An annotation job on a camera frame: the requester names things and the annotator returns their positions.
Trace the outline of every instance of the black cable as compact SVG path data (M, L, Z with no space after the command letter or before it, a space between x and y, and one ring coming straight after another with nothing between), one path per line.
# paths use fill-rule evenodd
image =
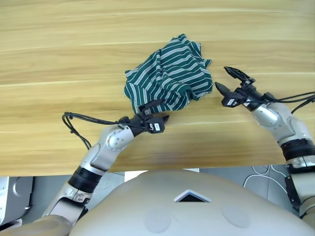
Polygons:
M70 133L78 136L82 140L82 142L84 143L85 147L89 150L91 147L90 142L86 138L81 136L78 131L76 131L76 129L71 124L69 118L67 116L63 115L62 120L63 120L63 123L68 127L68 129L70 129Z
M104 124L104 125L121 124L121 125L128 125L128 126L132 126L135 128L146 130L145 127L140 126L140 125L135 125L132 123L123 123L123 122L119 122L119 121L107 121L107 120L97 119L94 117L90 117L90 116L86 116L86 115L82 115L82 114L78 114L78 113L65 112L64 115L69 117L69 118L77 118L77 119L85 120L85 121L96 123L96 124Z
M306 96L306 95L310 95L310 94L315 94L315 91L314 92L301 93L301 94L290 96L290 97L284 97L284 98L280 98L279 100L287 100L287 99L301 97L301 96Z
M311 98L311 99L308 99L305 102L302 102L300 105L298 105L296 108L294 108L291 113L293 114L294 112L296 112L297 110L299 110L300 108L304 107L305 105L307 105L307 104L309 104L311 102L315 102L315 97Z
M96 124L103 124L103 125L113 125L113 124L128 125L131 127L135 127L135 128L139 128L139 129L143 129L144 131L147 131L146 127L140 126L140 125L134 125L131 123L123 123L119 121L107 121L107 120L97 119L94 117L90 117L90 116L86 116L86 115L82 115L78 113L65 112L62 116L63 123L68 127L68 129L70 129L71 134L75 134L82 140L82 142L84 143L84 145L86 146L88 150L91 148L91 143L82 135L80 135L79 132L73 127L70 121L73 118L85 120L85 121L96 123Z
M295 96L291 96L291 97L285 97L285 98L280 98L280 99L273 99L273 100L267 100L267 101L245 101L244 103L258 103L258 104L267 104L267 103L295 103L295 102L302 102L302 101L305 101L305 100L313 100L315 99L315 95L312 95L312 96L308 96L308 97L304 97L304 98L300 98L300 99L296 99L296 100L290 100L290 101L285 101L287 99L291 99L291 98L294 98L294 97L300 97L300 96L305 96L307 94L312 94L312 93L315 93L315 92L308 92L308 93L305 93L305 94L298 94L298 95L295 95Z

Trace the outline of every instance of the robotic arm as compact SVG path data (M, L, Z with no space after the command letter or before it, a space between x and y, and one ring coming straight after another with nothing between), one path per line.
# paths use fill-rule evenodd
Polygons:
M283 99L276 99L269 92L260 94L253 85L255 79L244 72L232 67L225 67L225 70L239 79L241 86L231 92L216 82L224 96L222 105L233 108L243 104L259 125L277 140L290 174L285 178L288 197L299 209L300 217L315 228L315 146L310 132L282 103Z
M154 117L150 108L163 100L155 100L139 107L133 118L123 117L120 123L106 127L72 177L66 182L38 221L4 232L4 235L67 236L76 222L88 212L85 205L102 176L114 164L117 156L139 134L164 132L168 116Z

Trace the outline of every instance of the silver metal panel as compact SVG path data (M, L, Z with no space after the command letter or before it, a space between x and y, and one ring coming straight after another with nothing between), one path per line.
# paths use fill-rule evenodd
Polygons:
M29 208L33 177L0 177L0 225L20 218Z

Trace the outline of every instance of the white label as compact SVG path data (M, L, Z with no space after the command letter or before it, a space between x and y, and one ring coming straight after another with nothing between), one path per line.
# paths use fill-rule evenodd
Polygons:
M249 103L249 102L250 102L249 99L247 99L246 101L247 101L247 102L244 102L244 103L243 103L244 106L248 106L248 105L250 104L250 103Z
M234 99L230 99L229 102L227 103L227 105L231 105L234 102Z
M154 123L154 127L156 128L156 131L160 131L160 128L159 128L159 124L158 124L158 123Z

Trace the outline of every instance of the green striped cloth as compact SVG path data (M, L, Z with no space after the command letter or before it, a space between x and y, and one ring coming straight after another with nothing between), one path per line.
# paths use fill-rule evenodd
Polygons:
M125 72L124 93L135 113L139 106L156 99L164 99L164 103L151 108L151 113L180 110L191 99L197 101L212 91L212 78L206 69L210 63L201 56L201 44L181 34L134 70Z

